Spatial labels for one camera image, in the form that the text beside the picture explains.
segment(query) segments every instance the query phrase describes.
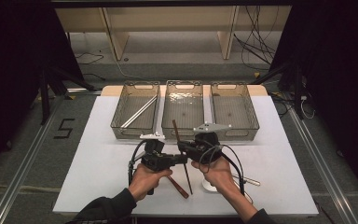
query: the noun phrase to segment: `plastic tray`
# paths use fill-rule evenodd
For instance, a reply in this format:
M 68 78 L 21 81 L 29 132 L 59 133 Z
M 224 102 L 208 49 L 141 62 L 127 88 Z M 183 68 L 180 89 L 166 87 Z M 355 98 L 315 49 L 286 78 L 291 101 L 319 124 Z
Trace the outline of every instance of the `plastic tray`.
M 161 122 L 162 132 L 167 139 L 176 139 L 173 120 L 181 140 L 194 139 L 193 129 L 204 123 L 201 81 L 167 81 Z
M 111 123 L 116 138 L 136 139 L 141 134 L 154 133 L 159 97 L 158 82 L 127 81 L 123 86 Z
M 216 82 L 211 85 L 213 118 L 216 124 L 231 125 L 218 132 L 220 141 L 252 141 L 259 124 L 248 88 L 244 83 Z

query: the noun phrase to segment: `person's left hand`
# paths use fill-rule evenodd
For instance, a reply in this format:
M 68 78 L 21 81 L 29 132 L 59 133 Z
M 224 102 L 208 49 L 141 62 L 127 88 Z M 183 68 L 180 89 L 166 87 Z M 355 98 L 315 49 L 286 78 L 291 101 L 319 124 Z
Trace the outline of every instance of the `person's left hand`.
M 154 172 L 148 169 L 143 164 L 139 163 L 136 172 L 133 175 L 132 182 L 129 186 L 129 191 L 136 202 L 142 200 L 148 191 L 158 186 L 159 180 L 163 176 L 172 174 L 172 170 L 163 170 Z

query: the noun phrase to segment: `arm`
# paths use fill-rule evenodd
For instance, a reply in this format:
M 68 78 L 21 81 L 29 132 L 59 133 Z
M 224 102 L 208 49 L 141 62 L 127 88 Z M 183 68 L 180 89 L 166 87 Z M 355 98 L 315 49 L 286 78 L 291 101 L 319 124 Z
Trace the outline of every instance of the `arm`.
M 192 161 L 191 165 L 200 169 L 205 179 L 216 187 L 217 191 L 225 197 L 245 223 L 274 223 L 264 210 L 257 211 L 255 207 L 240 193 L 232 178 L 229 162 L 223 157 L 211 164 L 200 165 Z
M 74 221 L 115 220 L 119 222 L 131 214 L 136 203 L 142 200 L 148 191 L 158 186 L 163 176 L 171 174 L 171 170 L 153 172 L 140 163 L 127 189 L 123 189 L 112 199 L 101 197 L 93 200 L 75 216 Z

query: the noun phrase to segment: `metal tool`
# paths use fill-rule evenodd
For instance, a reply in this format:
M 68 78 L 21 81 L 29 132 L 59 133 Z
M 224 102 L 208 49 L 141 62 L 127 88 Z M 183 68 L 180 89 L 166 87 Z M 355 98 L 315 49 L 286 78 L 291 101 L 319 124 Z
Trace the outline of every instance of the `metal tool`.
M 152 99 L 150 99 L 144 106 L 142 106 L 135 114 L 132 115 L 123 125 L 120 126 L 120 128 L 125 129 L 127 128 L 131 123 L 133 123 L 144 111 L 150 107 L 155 101 L 157 100 L 157 95 L 153 96 Z
M 234 176 L 235 178 L 239 178 L 238 175 L 236 174 L 232 174 L 232 176 Z M 253 179 L 250 179 L 250 178 L 247 178 L 247 177 L 243 177 L 242 178 L 244 181 L 248 182 L 249 184 L 252 184 L 252 185 L 255 185 L 255 186 L 260 186 L 260 182 L 256 181 L 256 180 L 253 180 Z
M 176 140 L 179 143 L 180 142 L 180 137 L 179 137 L 178 127 L 176 126 L 176 120 L 173 120 L 172 124 L 173 124 L 173 128 L 175 129 Z M 190 188 L 190 193 L 193 194 L 193 189 L 191 188 L 190 178 L 188 177 L 188 171 L 187 171 L 186 164 L 184 163 L 183 165 L 185 166 L 185 173 L 186 173 L 188 187 Z

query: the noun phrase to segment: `black sleeve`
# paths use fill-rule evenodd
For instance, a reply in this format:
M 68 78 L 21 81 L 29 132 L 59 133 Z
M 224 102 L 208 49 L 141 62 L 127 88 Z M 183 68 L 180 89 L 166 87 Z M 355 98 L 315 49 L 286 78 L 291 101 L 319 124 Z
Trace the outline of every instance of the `black sleeve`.
M 259 210 L 246 224 L 276 224 L 264 209 Z
M 119 221 L 124 217 L 128 217 L 135 207 L 136 202 L 132 194 L 128 189 L 123 189 L 123 191 L 112 199 L 101 197 L 90 202 L 75 216 L 73 221 Z

